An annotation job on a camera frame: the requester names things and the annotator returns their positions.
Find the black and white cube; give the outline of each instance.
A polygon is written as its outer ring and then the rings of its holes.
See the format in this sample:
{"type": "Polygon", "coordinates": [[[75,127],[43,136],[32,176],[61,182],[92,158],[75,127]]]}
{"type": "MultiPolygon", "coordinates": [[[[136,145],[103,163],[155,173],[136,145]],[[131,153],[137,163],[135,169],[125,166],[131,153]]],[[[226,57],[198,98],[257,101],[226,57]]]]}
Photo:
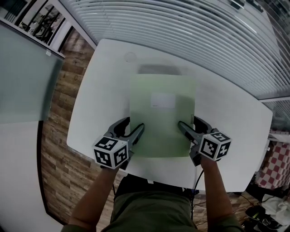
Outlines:
{"type": "Polygon", "coordinates": [[[228,154],[231,142],[231,138],[222,132],[206,134],[203,135],[198,152],[211,160],[219,160],[228,154]]]}
{"type": "Polygon", "coordinates": [[[128,142],[100,136],[92,146],[96,163],[115,169],[129,159],[128,142]]]}

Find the red and white checkered cloth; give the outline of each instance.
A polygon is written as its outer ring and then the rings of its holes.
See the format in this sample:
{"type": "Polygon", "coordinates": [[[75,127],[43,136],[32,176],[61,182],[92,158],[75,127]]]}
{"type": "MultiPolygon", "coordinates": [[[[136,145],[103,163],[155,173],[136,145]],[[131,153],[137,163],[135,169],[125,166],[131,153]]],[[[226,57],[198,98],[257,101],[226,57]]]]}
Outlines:
{"type": "Polygon", "coordinates": [[[256,183],[266,189],[290,184],[290,144],[277,142],[256,183]]]}

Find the green folder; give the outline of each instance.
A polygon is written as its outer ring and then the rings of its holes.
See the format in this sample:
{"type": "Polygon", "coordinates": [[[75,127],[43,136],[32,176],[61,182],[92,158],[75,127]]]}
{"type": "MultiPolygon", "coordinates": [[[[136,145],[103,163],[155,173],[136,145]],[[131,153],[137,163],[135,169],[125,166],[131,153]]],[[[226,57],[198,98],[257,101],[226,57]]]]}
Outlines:
{"type": "Polygon", "coordinates": [[[130,78],[130,127],[145,124],[135,156],[183,157],[190,142],[177,127],[193,125],[195,81],[193,77],[137,74],[130,78]]]}

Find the floor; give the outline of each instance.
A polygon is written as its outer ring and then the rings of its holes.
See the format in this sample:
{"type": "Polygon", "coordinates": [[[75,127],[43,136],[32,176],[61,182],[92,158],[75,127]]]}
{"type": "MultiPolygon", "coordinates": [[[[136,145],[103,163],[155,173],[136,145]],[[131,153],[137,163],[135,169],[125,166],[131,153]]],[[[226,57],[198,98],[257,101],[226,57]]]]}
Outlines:
{"type": "MultiPolygon", "coordinates": [[[[68,37],[62,53],[66,56],[53,94],[48,120],[43,124],[41,145],[41,167],[44,193],[48,210],[64,222],[68,222],[73,208],[88,190],[100,172],[93,160],[67,146],[69,123],[83,75],[94,50],[73,30],[68,37]]],[[[119,171],[114,182],[117,189],[125,173],[119,171]]],[[[257,200],[248,193],[242,194],[252,203],[257,200]]],[[[233,211],[239,221],[245,218],[245,210],[251,204],[243,197],[229,193],[233,211]]],[[[114,193],[111,191],[97,231],[110,222],[114,193]]],[[[198,194],[194,204],[205,201],[205,195],[198,194]]],[[[195,206],[193,221],[201,231],[207,231],[206,205],[195,206]]]]}

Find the person's arm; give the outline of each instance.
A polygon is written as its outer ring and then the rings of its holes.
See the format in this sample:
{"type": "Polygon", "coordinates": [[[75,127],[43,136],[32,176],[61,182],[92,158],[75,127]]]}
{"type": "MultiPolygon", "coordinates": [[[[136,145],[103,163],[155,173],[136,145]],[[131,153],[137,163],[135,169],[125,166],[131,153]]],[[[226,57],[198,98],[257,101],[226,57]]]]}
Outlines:
{"type": "Polygon", "coordinates": [[[202,155],[201,166],[204,170],[208,227],[233,215],[232,204],[223,186],[222,176],[215,161],[202,155]]]}
{"type": "Polygon", "coordinates": [[[68,224],[95,231],[118,169],[102,169],[86,194],[77,203],[68,224]]]}

